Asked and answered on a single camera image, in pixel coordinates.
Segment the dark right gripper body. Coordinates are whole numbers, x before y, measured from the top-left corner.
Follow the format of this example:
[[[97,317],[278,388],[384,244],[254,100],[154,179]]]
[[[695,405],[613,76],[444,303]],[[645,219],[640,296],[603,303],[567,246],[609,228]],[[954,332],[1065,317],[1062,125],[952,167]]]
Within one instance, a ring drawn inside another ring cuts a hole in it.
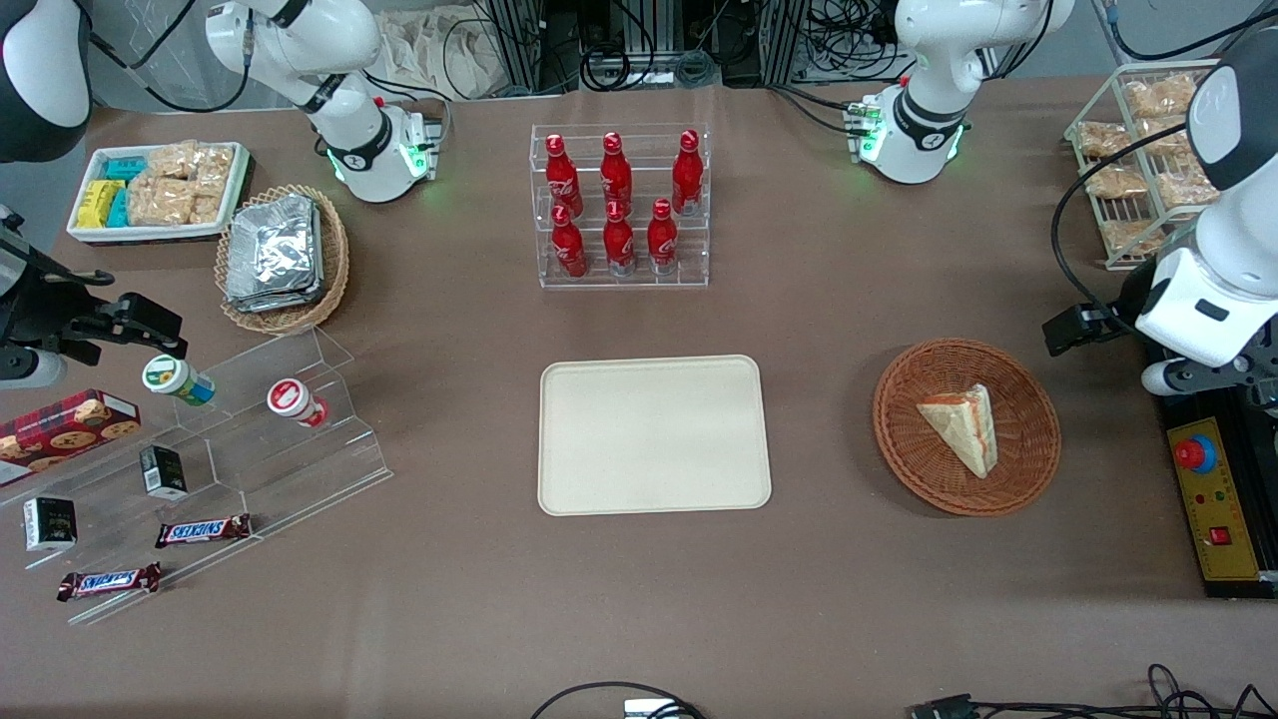
[[[98,354],[86,340],[66,340],[72,321],[92,315],[98,301],[89,287],[102,286],[101,272],[72,272],[38,252],[20,232],[26,218],[3,215],[3,351],[31,354]]]

